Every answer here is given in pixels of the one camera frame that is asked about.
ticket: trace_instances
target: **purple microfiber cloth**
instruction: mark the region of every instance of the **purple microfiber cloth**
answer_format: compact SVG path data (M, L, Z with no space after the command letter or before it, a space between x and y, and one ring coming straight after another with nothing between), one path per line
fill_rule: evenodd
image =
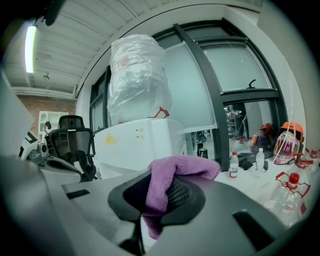
M220 165L198 156L177 155L154 160L148 169L152 170L151 181L143 218L148 226L149 236L158 239L162 231L160 220L167 211L166 191L171 186L174 175L198 175L213 180L220 172Z

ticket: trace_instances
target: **white table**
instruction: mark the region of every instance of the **white table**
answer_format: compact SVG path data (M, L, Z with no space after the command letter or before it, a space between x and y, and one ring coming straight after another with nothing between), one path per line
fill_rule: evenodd
M268 200L271 199L272 193L279 185L279 181L276 180L276 176L281 172L288 172L293 165L276 165L272 163L273 158L267 159L269 168L266 172L261 174L260 178L253 176L254 166L248 170L243 170L239 167L237 178L230 178L229 172L221 172L216 181L230 185L252 200L264 206ZM310 214L318 195L320 188L320 171L314 176L309 185L311 185L308 194L303 198L307 211L303 215L306 217Z

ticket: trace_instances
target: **ceiling beam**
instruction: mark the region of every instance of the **ceiling beam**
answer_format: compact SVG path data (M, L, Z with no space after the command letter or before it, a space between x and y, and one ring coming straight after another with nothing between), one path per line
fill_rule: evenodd
M45 96L74 100L74 94L69 92L18 86L12 86L11 88L13 89L16 95Z

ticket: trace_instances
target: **ceiling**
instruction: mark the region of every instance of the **ceiling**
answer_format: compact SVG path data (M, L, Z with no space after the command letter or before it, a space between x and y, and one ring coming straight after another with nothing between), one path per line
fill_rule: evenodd
M11 42L4 72L17 94L73 99L88 66L92 66L99 50L121 28L154 9L170 5L174 9L178 4L192 5L192 2L199 4L199 0L67 0L52 26L46 26L41 19L35 23L33 73L26 73L24 64L28 24ZM225 2L244 3L253 8L262 5L262 0Z

